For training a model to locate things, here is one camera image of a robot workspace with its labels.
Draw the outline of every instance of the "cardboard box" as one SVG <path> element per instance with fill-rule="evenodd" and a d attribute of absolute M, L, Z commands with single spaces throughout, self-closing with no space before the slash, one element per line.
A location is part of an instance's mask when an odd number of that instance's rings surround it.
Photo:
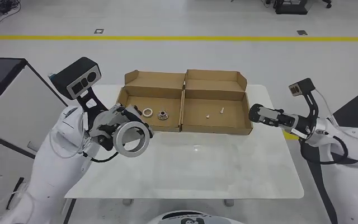
<path fill-rule="evenodd" d="M 135 70 L 125 75 L 125 86 L 117 102 L 122 105 L 136 105 L 139 110 L 153 110 L 153 116 L 142 119 L 153 130 L 179 132 L 183 102 L 184 73 L 140 72 Z M 159 120 L 159 111 L 165 110 L 169 117 Z"/>
<path fill-rule="evenodd" d="M 181 128 L 185 132 L 250 134 L 246 79 L 239 72 L 188 70 Z"/>

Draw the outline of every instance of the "cable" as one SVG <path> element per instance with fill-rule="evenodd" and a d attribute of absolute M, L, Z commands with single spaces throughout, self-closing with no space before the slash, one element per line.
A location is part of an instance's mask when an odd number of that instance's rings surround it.
<path fill-rule="evenodd" d="M 28 222 L 30 221 L 31 217 L 32 217 L 32 214 L 34 214 L 34 210 L 35 210 L 35 199 L 33 198 L 33 196 L 28 193 L 28 192 L 25 192 L 25 191 L 21 191 L 21 190 L 18 190 L 16 192 L 12 192 L 11 194 L 9 194 L 7 197 L 13 195 L 13 194 L 16 194 L 16 193 L 24 193 L 26 194 L 29 198 L 30 198 L 30 201 L 31 201 L 31 213 L 27 219 L 27 221 L 25 222 L 25 224 L 28 224 Z M 7 197 L 4 197 L 3 199 L 0 200 L 0 203 L 3 202 L 5 199 L 7 199 Z"/>
<path fill-rule="evenodd" d="M 304 154 L 304 147 L 303 147 L 303 146 L 304 146 L 304 144 L 305 144 L 305 141 L 301 141 L 301 155 L 302 155 L 302 157 L 303 157 L 305 160 L 307 160 L 307 161 L 309 161 L 309 162 L 311 162 L 311 163 L 313 163 L 313 164 L 321 164 L 321 165 L 339 164 L 341 161 L 345 160 L 345 159 L 348 157 L 348 148 L 347 148 L 346 144 L 344 143 L 344 141 L 342 141 L 340 138 L 338 138 L 337 136 L 333 136 L 333 138 L 334 138 L 335 140 L 337 140 L 337 141 L 341 144 L 341 146 L 342 146 L 342 148 L 343 148 L 343 151 L 344 151 L 343 155 L 342 155 L 338 160 L 334 160 L 334 161 L 320 161 L 320 160 L 312 160 L 312 159 L 308 158 L 308 157 Z"/>
<path fill-rule="evenodd" d="M 53 133 L 53 129 L 50 131 L 49 133 L 49 139 L 50 139 L 50 146 L 51 146 L 51 149 L 52 151 L 60 158 L 72 158 L 74 157 L 75 155 L 77 155 L 78 153 L 80 153 L 80 151 L 84 150 L 85 149 L 85 146 L 87 147 L 88 146 L 88 142 L 86 142 L 85 144 L 83 144 L 84 142 L 84 133 L 85 133 L 85 129 L 84 129 L 84 125 L 83 125 L 83 116 L 84 114 L 82 113 L 82 119 L 81 119 L 81 123 L 82 123 L 82 127 L 83 127 L 83 133 L 82 133 L 82 141 L 81 141 L 81 144 L 78 146 L 77 148 L 77 151 L 73 154 L 73 155 L 70 155 L 70 156 L 61 156 L 60 154 L 58 154 L 58 152 L 55 150 L 53 144 L 52 144 L 52 133 Z"/>
<path fill-rule="evenodd" d="M 114 157 L 116 157 L 118 154 L 119 154 L 118 152 L 115 152 L 111 157 L 109 157 L 109 158 L 107 158 L 107 159 L 105 159 L 105 160 L 97 160 L 97 159 L 95 159 L 95 158 L 93 158 L 93 157 L 90 157 L 90 158 L 91 158 L 90 160 L 93 161 L 93 162 L 98 162 L 98 163 L 108 162 L 108 161 L 112 160 Z M 87 157 L 88 157 L 88 154 L 85 153 L 85 152 L 83 152 L 83 156 L 84 156 L 85 158 L 87 158 Z"/>
<path fill-rule="evenodd" d="M 1 23 L 2 21 L 4 21 L 6 18 L 9 18 L 10 16 L 15 15 L 16 13 L 20 12 L 20 10 L 21 10 L 21 2 L 20 2 L 20 1 L 15 1 L 15 2 L 18 2 L 18 4 L 17 4 L 17 5 L 19 5 L 19 6 L 20 6 L 20 7 L 19 7 L 19 9 L 18 9 L 15 13 L 10 14 L 10 15 L 8 15 L 8 16 L 6 16 L 6 17 L 2 18 L 2 19 L 0 20 L 0 23 Z"/>
<path fill-rule="evenodd" d="M 332 111 L 330 110 L 330 108 L 329 108 L 329 106 L 328 106 L 328 103 L 327 103 L 326 99 L 324 98 L 324 96 L 323 96 L 317 89 L 316 89 L 316 91 L 317 91 L 318 94 L 322 97 L 324 103 L 326 104 L 326 107 L 327 107 L 327 109 L 328 109 L 328 112 L 329 112 L 330 116 L 332 117 L 333 126 L 335 126 L 337 129 L 339 129 L 339 130 L 340 130 L 341 132 L 343 132 L 344 134 L 346 134 L 346 135 L 348 135 L 348 136 L 350 136 L 350 137 L 352 137 L 352 138 L 358 139 L 357 137 L 352 136 L 352 135 L 348 134 L 347 132 L 345 132 L 345 131 L 339 126 L 339 124 L 338 124 L 337 121 L 336 121 L 335 116 L 333 115 Z"/>

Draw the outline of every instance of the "camera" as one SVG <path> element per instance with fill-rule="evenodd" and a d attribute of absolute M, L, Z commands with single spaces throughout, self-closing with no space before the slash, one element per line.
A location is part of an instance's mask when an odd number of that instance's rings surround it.
<path fill-rule="evenodd" d="M 101 77 L 98 64 L 82 57 L 61 72 L 50 76 L 50 80 L 63 96 L 74 100 Z"/>

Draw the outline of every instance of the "floor marking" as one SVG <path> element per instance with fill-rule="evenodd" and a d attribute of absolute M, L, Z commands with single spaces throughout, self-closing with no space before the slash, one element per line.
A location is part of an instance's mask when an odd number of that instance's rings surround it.
<path fill-rule="evenodd" d="M 282 130 L 282 132 L 284 133 L 284 137 L 286 140 L 298 140 L 297 136 L 294 136 L 293 134 L 289 134 L 289 133 L 285 132 L 284 130 Z"/>
<path fill-rule="evenodd" d="M 0 40 L 135 40 L 135 41 L 261 41 L 358 42 L 358 36 L 48 36 L 0 35 Z"/>

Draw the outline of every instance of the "black cable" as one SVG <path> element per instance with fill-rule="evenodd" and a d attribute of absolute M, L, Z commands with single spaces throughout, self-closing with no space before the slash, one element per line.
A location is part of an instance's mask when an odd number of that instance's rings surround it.
<path fill-rule="evenodd" d="M 2 18 L 2 19 L 0 20 L 0 22 L 4 21 L 6 18 L 9 18 L 10 16 L 15 15 L 16 13 L 20 12 L 20 10 L 21 10 L 21 2 L 20 2 L 19 0 L 15 0 L 15 1 L 12 1 L 11 3 L 13 3 L 13 4 L 10 5 L 10 4 L 8 3 L 8 1 L 2 1 L 2 2 L 0 3 L 0 13 L 1 13 L 2 15 L 6 15 L 6 14 L 8 14 L 8 12 L 9 12 L 10 10 L 14 10 L 14 9 L 16 9 L 16 8 L 19 6 L 18 10 L 17 10 L 15 13 L 10 14 L 10 15 L 8 15 L 8 16 Z"/>
<path fill-rule="evenodd" d="M 91 158 L 91 161 L 93 161 L 93 162 L 98 162 L 98 163 L 108 162 L 108 161 L 112 160 L 114 157 L 116 157 L 118 154 L 119 154 L 118 152 L 115 152 L 111 157 L 109 157 L 109 158 L 107 158 L 107 159 L 105 159 L 105 160 L 97 160 L 97 159 L 95 159 L 95 158 Z M 83 152 L 82 155 L 83 155 L 84 157 L 86 157 L 86 158 L 88 157 L 88 154 L 85 153 L 85 152 Z"/>
<path fill-rule="evenodd" d="M 308 158 L 305 154 L 304 154 L 304 144 L 305 144 L 305 140 L 301 141 L 301 155 L 302 157 L 307 160 L 308 162 L 311 162 L 313 164 L 321 164 L 321 165 L 331 165 L 331 164 L 339 164 L 340 162 L 342 162 L 343 160 L 345 160 L 348 157 L 348 148 L 346 146 L 346 144 L 344 143 L 344 141 L 342 141 L 340 138 L 338 138 L 337 136 L 333 136 L 333 138 L 335 140 L 337 140 L 342 148 L 343 148 L 343 155 L 338 159 L 338 160 L 334 160 L 334 161 L 320 161 L 320 160 L 312 160 L 311 158 Z"/>

